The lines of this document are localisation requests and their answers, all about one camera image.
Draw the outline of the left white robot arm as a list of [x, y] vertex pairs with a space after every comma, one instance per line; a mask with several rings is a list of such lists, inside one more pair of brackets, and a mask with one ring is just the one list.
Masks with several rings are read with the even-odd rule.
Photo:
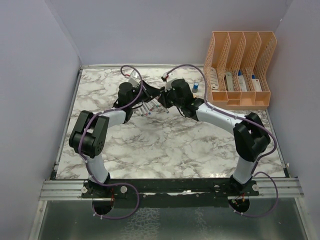
[[135, 105], [148, 103], [160, 94], [159, 88], [145, 81], [137, 86], [124, 82], [119, 85], [118, 97], [111, 109], [96, 114], [88, 110], [80, 112], [69, 137], [69, 146], [84, 160], [88, 179], [94, 183], [93, 191], [97, 196], [106, 197], [111, 190], [110, 173], [102, 158], [108, 129], [127, 123]]

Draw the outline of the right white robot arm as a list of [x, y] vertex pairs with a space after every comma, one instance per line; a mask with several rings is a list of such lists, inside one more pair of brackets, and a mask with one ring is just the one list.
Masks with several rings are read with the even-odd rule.
[[233, 135], [239, 158], [229, 189], [236, 196], [246, 192], [258, 157], [271, 142], [260, 117], [253, 112], [236, 115], [195, 97], [183, 78], [171, 80], [161, 87], [158, 101], [166, 108], [178, 108], [186, 118], [212, 124]]

